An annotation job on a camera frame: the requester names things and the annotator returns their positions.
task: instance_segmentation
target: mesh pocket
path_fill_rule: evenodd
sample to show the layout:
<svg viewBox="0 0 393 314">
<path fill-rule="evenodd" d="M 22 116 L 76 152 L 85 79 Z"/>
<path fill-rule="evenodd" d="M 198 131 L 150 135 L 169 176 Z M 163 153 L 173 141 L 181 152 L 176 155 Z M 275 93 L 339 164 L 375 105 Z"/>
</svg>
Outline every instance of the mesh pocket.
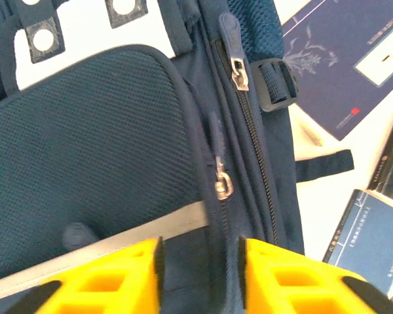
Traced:
<svg viewBox="0 0 393 314">
<path fill-rule="evenodd" d="M 282 58 L 281 23 L 273 0 L 227 0 L 242 27 L 242 44 L 249 62 Z"/>
<path fill-rule="evenodd" d="M 64 228 L 107 237 L 200 200 L 162 65 L 132 48 L 0 105 L 0 277 L 66 253 Z"/>
</svg>

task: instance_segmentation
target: zipper teeth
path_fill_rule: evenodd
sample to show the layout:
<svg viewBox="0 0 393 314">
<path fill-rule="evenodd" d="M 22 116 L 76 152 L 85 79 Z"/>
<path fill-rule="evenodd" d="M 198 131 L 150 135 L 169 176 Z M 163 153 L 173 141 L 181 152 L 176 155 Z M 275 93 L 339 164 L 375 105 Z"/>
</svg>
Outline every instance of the zipper teeth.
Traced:
<svg viewBox="0 0 393 314">
<path fill-rule="evenodd" d="M 223 227 L 225 231 L 225 242 L 226 242 L 226 253 L 225 253 L 226 254 L 226 259 L 225 259 L 226 282 L 229 283 L 230 279 L 228 279 L 228 276 L 230 274 L 230 271 L 232 271 L 230 265 L 231 259 L 229 258 L 230 255 L 229 250 L 231 249 L 231 240 L 230 240 L 231 235 L 230 235 L 230 228 L 229 228 L 229 220 L 227 218 L 227 210 L 225 208 L 225 202 L 226 202 L 225 200 L 220 201 L 220 208 L 221 208 L 221 216 L 223 219 Z M 226 313 L 232 313 L 233 310 L 232 309 L 233 299 L 230 299 L 230 293 L 232 293 L 230 289 L 231 288 L 228 286 L 228 284 L 226 284 L 226 302 L 225 302 Z"/>
<path fill-rule="evenodd" d="M 223 62 L 224 68 L 230 69 L 231 64 L 230 64 L 230 61 L 225 57 L 225 53 L 224 53 L 225 47 L 224 47 L 223 42 L 217 41 L 216 46 L 219 51 L 219 55 L 220 55 L 221 61 Z M 271 190 L 269 188 L 267 172 L 265 169 L 265 161 L 263 160 L 263 157 L 262 157 L 262 152 L 261 152 L 262 148 L 259 143 L 259 138 L 257 136 L 256 127 L 255 127 L 255 124 L 253 123 L 252 112 L 250 111 L 250 107 L 249 107 L 248 95 L 247 95 L 247 92 L 243 92 L 243 91 L 239 91 L 239 90 L 236 93 L 237 93 L 237 98 L 239 100 L 240 106 L 242 107 L 244 119 L 245 119 L 246 124 L 248 125 L 248 128 L 249 128 L 249 133 L 250 133 L 250 137 L 251 137 L 251 140 L 253 143 L 253 147 L 255 149 L 257 162 L 258 162 L 259 167 L 261 169 L 263 185 L 264 185 L 265 191 L 267 193 L 269 213 L 271 215 L 272 235 L 274 238 L 273 240 L 274 240 L 274 244 L 278 245 L 278 230 L 276 227 L 275 209 L 274 209 L 274 204 L 272 202 L 272 196 L 271 196 Z"/>
</svg>

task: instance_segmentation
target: white table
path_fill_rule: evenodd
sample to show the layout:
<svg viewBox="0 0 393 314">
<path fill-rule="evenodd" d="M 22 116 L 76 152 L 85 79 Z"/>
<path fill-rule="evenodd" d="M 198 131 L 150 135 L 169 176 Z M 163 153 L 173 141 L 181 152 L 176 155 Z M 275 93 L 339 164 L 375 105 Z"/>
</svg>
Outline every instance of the white table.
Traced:
<svg viewBox="0 0 393 314">
<path fill-rule="evenodd" d="M 285 23 L 308 2 L 309 0 L 275 0 L 281 22 Z M 291 124 L 296 157 L 302 154 L 306 147 L 317 150 L 293 118 Z M 323 148 L 326 150 L 350 148 L 355 170 L 297 185 L 308 257 L 315 260 L 323 259 L 352 191 L 355 188 L 367 187 L 392 124 L 393 92 L 341 142 L 326 141 Z"/>
</svg>

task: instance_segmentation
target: zipper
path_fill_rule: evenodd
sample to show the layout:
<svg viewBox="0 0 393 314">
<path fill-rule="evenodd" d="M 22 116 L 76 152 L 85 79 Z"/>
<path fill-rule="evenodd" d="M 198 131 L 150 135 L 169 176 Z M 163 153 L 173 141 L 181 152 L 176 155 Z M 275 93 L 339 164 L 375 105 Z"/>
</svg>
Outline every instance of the zipper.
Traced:
<svg viewBox="0 0 393 314">
<path fill-rule="evenodd" d="M 221 132 L 221 122 L 214 111 L 210 114 L 210 131 L 211 141 L 215 156 L 215 175 L 217 181 L 215 182 L 215 191 L 217 192 L 217 198 L 219 201 L 225 201 L 233 193 L 233 183 L 231 182 L 230 176 L 227 174 L 224 168 L 224 138 Z"/>
<path fill-rule="evenodd" d="M 226 247 L 226 281 L 229 281 L 229 274 L 233 271 L 231 265 L 231 229 L 229 225 L 229 218 L 227 214 L 226 201 L 233 193 L 233 184 L 230 176 L 225 171 L 224 160 L 225 160 L 225 142 L 222 132 L 222 124 L 218 119 L 215 111 L 212 111 L 209 115 L 210 123 L 210 135 L 212 150 L 215 157 L 215 166 L 217 181 L 215 182 L 215 191 L 217 192 L 217 199 L 220 202 L 221 219 L 223 221 L 223 228 L 225 232 L 225 247 Z M 226 284 L 226 313 L 232 313 L 233 299 L 230 298 L 232 292 L 229 290 L 228 284 Z"/>
<path fill-rule="evenodd" d="M 236 94 L 244 119 L 249 129 L 250 137 L 255 149 L 255 155 L 259 168 L 261 170 L 261 176 L 265 192 L 267 195 L 269 212 L 271 214 L 272 222 L 272 234 L 273 244 L 278 244 L 278 228 L 276 226 L 275 209 L 272 201 L 271 189 L 267 177 L 267 170 L 265 166 L 265 160 L 262 154 L 261 143 L 256 131 L 255 122 L 253 121 L 252 112 L 250 109 L 250 100 L 248 95 L 249 80 L 248 74 L 244 66 L 244 50 L 242 46 L 240 23 L 238 19 L 231 13 L 223 13 L 219 17 L 219 25 L 222 35 L 222 41 L 218 40 L 215 42 L 221 61 L 228 72 L 231 72 L 231 80 L 236 86 Z"/>
</svg>

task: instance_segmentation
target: strap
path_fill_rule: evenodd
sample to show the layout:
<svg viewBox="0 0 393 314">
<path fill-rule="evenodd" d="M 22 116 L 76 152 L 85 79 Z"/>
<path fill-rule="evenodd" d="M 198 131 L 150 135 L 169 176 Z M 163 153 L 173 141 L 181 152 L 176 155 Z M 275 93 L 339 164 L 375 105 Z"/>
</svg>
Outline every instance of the strap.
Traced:
<svg viewBox="0 0 393 314">
<path fill-rule="evenodd" d="M 32 63 L 64 51 L 60 22 L 51 0 L 14 0 L 26 32 Z"/>
<path fill-rule="evenodd" d="M 290 67 L 281 59 L 252 62 L 252 75 L 261 108 L 270 112 L 297 101 L 298 87 Z"/>
<path fill-rule="evenodd" d="M 349 149 L 295 162 L 297 183 L 337 175 L 353 169 L 354 160 Z"/>
<path fill-rule="evenodd" d="M 158 237 L 166 240 L 207 225 L 204 202 L 192 203 L 147 224 L 0 279 L 0 299 L 34 287 L 51 275 L 119 251 L 137 242 Z"/>
</svg>

